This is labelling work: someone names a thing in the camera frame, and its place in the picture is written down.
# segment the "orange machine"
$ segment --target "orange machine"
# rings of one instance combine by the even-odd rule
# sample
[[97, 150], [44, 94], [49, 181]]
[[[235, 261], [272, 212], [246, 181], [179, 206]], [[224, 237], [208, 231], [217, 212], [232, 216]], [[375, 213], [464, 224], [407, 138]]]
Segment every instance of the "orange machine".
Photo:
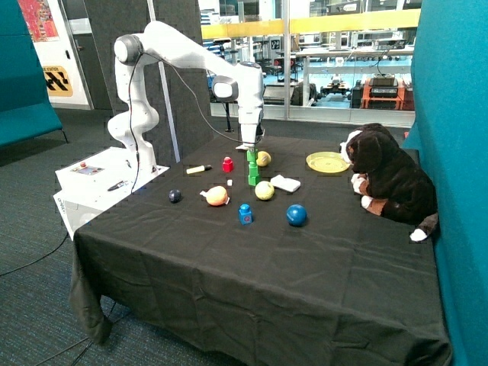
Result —
[[400, 111], [405, 100], [405, 85], [394, 75], [376, 74], [366, 79], [363, 87], [361, 108], [391, 109]]

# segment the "yellow railing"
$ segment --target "yellow railing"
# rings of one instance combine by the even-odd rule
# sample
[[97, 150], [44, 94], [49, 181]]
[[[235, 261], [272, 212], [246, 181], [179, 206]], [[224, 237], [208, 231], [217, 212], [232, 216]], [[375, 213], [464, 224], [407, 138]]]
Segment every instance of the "yellow railing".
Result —
[[[313, 33], [334, 31], [362, 31], [364, 29], [386, 29], [417, 27], [420, 9], [400, 11], [371, 11], [362, 14], [334, 15], [290, 20], [290, 33]], [[275, 21], [253, 21], [239, 24], [204, 25], [201, 28], [204, 40], [222, 37], [247, 37], [283, 34], [282, 19]]]

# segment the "plush toy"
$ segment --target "plush toy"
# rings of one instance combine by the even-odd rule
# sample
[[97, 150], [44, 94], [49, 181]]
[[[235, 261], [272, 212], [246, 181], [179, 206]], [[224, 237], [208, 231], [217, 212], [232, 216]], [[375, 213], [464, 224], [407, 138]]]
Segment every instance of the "plush toy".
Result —
[[427, 174], [400, 148], [381, 124], [352, 131], [341, 143], [342, 158], [352, 164], [352, 186], [361, 206], [372, 214], [417, 225], [410, 239], [420, 242], [438, 225], [435, 188]]

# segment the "marker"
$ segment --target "marker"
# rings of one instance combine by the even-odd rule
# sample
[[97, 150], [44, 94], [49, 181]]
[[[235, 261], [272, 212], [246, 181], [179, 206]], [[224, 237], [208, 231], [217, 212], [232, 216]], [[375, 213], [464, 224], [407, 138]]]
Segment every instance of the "marker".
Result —
[[127, 181], [119, 181], [116, 185], [112, 185], [107, 191], [115, 191], [116, 189], [123, 187], [127, 184]]
[[200, 165], [200, 166], [196, 166], [194, 168], [186, 169], [186, 174], [194, 174], [194, 173], [198, 173], [198, 172], [205, 172], [205, 171], [211, 170], [211, 169], [212, 169], [212, 165]]

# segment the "teal partition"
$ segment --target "teal partition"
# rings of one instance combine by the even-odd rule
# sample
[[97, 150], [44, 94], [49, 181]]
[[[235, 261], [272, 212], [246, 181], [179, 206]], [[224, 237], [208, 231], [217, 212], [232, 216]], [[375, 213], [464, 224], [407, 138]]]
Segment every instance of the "teal partition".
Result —
[[422, 3], [413, 56], [420, 152], [438, 194], [439, 280], [454, 365], [488, 364], [488, 2]]
[[4, 146], [63, 126], [49, 102], [43, 70], [17, 0], [4, 0], [0, 12], [0, 146]]

